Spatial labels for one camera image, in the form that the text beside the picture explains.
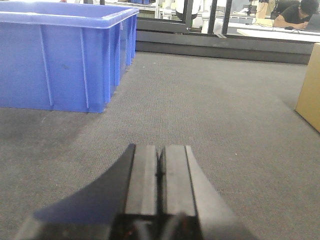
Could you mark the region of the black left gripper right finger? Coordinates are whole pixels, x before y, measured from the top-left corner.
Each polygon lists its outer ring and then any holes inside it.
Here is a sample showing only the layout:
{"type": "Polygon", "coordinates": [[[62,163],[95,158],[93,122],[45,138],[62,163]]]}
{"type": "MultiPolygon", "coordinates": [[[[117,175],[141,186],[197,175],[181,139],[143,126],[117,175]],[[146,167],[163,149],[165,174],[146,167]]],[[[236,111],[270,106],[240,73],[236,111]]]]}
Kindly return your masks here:
{"type": "Polygon", "coordinates": [[[195,240],[255,240],[212,186],[188,145],[167,145],[161,154],[163,212],[195,222],[195,240]]]}

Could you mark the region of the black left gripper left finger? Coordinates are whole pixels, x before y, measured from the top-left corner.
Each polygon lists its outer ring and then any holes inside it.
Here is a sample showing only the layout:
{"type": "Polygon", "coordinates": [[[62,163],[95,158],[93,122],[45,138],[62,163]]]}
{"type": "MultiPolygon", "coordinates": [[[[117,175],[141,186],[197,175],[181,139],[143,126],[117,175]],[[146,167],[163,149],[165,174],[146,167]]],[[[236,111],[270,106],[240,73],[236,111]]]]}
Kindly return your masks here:
{"type": "Polygon", "coordinates": [[[17,240],[110,240],[126,220],[157,214],[157,153],[130,144],[100,177],[74,194],[36,210],[17,240]]]}

